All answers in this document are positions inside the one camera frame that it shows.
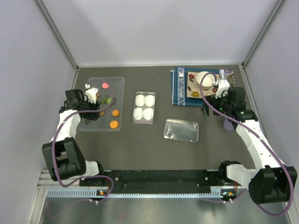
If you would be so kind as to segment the orange round cookie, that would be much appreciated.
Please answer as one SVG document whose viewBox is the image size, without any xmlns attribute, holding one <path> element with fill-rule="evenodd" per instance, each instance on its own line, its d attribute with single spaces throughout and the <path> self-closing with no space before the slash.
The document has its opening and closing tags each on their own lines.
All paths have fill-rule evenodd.
<svg viewBox="0 0 299 224">
<path fill-rule="evenodd" d="M 118 117 L 118 116 L 120 115 L 119 110 L 117 110 L 117 109 L 113 110 L 113 111 L 112 111 L 112 115 L 113 115 L 114 117 Z"/>
</svg>

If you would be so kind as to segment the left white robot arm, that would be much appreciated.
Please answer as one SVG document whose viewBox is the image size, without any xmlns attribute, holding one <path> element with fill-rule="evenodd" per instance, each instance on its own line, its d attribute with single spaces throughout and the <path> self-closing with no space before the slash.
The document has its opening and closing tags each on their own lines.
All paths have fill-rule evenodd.
<svg viewBox="0 0 299 224">
<path fill-rule="evenodd" d="M 49 143 L 42 146 L 42 153 L 52 180 L 58 180 L 53 162 L 55 158 L 61 180 L 90 176 L 90 180 L 96 185 L 105 182 L 106 174 L 102 165 L 98 161 L 86 161 L 75 141 L 77 127 L 82 118 L 97 120 L 100 117 L 98 91 L 98 88 L 90 88 L 85 92 L 79 89 L 65 92 L 66 100 L 59 110 L 57 133 Z"/>
</svg>

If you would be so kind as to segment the metal tongs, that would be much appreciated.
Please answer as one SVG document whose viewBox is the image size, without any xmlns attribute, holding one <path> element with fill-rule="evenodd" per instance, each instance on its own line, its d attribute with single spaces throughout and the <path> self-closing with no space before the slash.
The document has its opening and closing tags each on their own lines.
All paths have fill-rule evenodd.
<svg viewBox="0 0 299 224">
<path fill-rule="evenodd" d="M 116 98 L 112 98 L 112 101 L 108 104 L 107 103 L 107 99 L 108 97 L 105 96 L 101 101 L 96 102 L 95 105 L 92 105 L 91 103 L 88 104 L 88 109 L 89 110 L 96 110 L 96 112 L 90 112 L 90 113 L 86 113 L 86 115 L 84 116 L 85 118 L 85 124 L 88 125 L 90 122 L 92 121 L 96 121 L 98 118 L 100 118 L 100 113 L 102 111 L 106 111 L 106 109 L 110 106 L 113 106 Z"/>
</svg>

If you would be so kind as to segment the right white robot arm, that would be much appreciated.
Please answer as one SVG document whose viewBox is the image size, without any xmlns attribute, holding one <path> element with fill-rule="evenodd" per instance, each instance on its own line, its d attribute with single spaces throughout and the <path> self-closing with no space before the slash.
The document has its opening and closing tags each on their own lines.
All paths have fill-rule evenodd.
<svg viewBox="0 0 299 224">
<path fill-rule="evenodd" d="M 243 140 L 255 165 L 255 170 L 250 170 L 239 162 L 224 161 L 219 167 L 219 181 L 225 185 L 237 182 L 249 191 L 255 204 L 291 203 L 297 171 L 293 166 L 286 166 L 270 147 L 256 114 L 246 107 L 245 90 L 229 87 L 219 98 L 203 100 L 204 115 L 208 117 L 212 109 L 214 115 L 225 117 Z"/>
</svg>

